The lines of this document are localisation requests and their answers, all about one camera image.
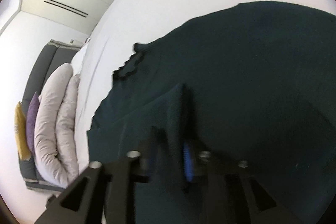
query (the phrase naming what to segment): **upholstered headboard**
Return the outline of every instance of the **upholstered headboard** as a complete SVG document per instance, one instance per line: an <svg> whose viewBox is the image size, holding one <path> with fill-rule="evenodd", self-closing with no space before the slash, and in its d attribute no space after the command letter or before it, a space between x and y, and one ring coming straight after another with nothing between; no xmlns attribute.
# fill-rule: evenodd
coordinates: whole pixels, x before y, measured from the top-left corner
<svg viewBox="0 0 336 224"><path fill-rule="evenodd" d="M41 94L42 88L48 77L60 65L70 63L73 56L80 50L62 42L51 40L42 49L28 78L22 99L22 110L27 114L29 103L35 92ZM34 158L19 160L21 175L26 182L27 189L43 192L61 192L62 188L50 185L35 168Z"/></svg>

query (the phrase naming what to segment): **dark green towel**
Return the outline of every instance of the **dark green towel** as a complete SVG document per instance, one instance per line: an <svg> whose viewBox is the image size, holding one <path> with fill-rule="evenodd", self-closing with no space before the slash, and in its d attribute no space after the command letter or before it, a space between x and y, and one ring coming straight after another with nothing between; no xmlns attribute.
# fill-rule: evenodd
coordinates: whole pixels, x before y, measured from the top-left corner
<svg viewBox="0 0 336 224"><path fill-rule="evenodd" d="M331 14L256 2L136 44L93 118L90 160L125 155L151 126L167 130L172 94L184 86L191 134L219 155L248 160L279 201L304 223L316 223L336 193L335 38ZM172 139L180 129L170 131ZM137 223L197 223L198 189L184 196L172 187L177 169L167 172L178 160L174 153L162 151L153 182L137 185Z"/></svg>

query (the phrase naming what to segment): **bolt head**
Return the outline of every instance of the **bolt head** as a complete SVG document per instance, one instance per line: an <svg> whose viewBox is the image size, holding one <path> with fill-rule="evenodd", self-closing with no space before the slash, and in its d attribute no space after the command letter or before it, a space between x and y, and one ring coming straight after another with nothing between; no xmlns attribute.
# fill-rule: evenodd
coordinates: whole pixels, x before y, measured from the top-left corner
<svg viewBox="0 0 336 224"><path fill-rule="evenodd" d="M133 158L139 158L141 153L139 151L128 151L126 155L128 158L133 159Z"/></svg>
<svg viewBox="0 0 336 224"><path fill-rule="evenodd" d="M93 169L98 169L101 167L101 162L98 161L92 161L89 163L89 167Z"/></svg>
<svg viewBox="0 0 336 224"><path fill-rule="evenodd" d="M209 152L209 151L201 151L199 154L198 154L198 157L200 158L200 159L208 159L208 158L210 158L211 157L211 152Z"/></svg>
<svg viewBox="0 0 336 224"><path fill-rule="evenodd" d="M238 167L247 168L247 167L249 167L249 163L248 163L247 160L241 160L240 162L238 162Z"/></svg>

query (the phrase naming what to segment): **cushion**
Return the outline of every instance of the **cushion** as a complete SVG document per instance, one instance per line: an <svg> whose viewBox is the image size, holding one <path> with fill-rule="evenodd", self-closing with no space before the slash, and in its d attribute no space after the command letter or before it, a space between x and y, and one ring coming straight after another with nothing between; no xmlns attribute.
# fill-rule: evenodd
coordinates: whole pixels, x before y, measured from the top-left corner
<svg viewBox="0 0 336 224"><path fill-rule="evenodd" d="M68 177L57 158L55 124L72 73L72 66L65 63L50 75L41 92L40 107L35 122L36 168L46 181L63 188L68 186Z"/></svg>
<svg viewBox="0 0 336 224"><path fill-rule="evenodd" d="M20 102L18 102L15 107L14 133L20 160L29 160L31 158L31 153L26 141L26 118L23 114Z"/></svg>
<svg viewBox="0 0 336 224"><path fill-rule="evenodd" d="M27 111L27 121L26 121L26 138L27 145L31 153L34 155L34 131L35 131L35 121L37 116L37 111L39 110L40 102L37 92L33 95L30 101L28 111Z"/></svg>
<svg viewBox="0 0 336 224"><path fill-rule="evenodd" d="M74 140L75 113L79 75L71 77L56 120L56 143L58 159L68 173L68 181L78 177L78 163Z"/></svg>

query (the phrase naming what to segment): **purple pillow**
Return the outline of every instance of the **purple pillow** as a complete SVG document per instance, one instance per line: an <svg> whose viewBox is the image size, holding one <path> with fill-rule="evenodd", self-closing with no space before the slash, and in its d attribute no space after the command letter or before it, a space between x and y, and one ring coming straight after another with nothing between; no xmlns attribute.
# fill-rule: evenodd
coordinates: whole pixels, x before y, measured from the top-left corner
<svg viewBox="0 0 336 224"><path fill-rule="evenodd" d="M30 101L27 118L26 118L26 137L27 137L27 145L29 150L33 155L34 152L34 132L35 132L35 121L37 116L37 111L39 110L40 102L37 92L35 92L33 98Z"/></svg>

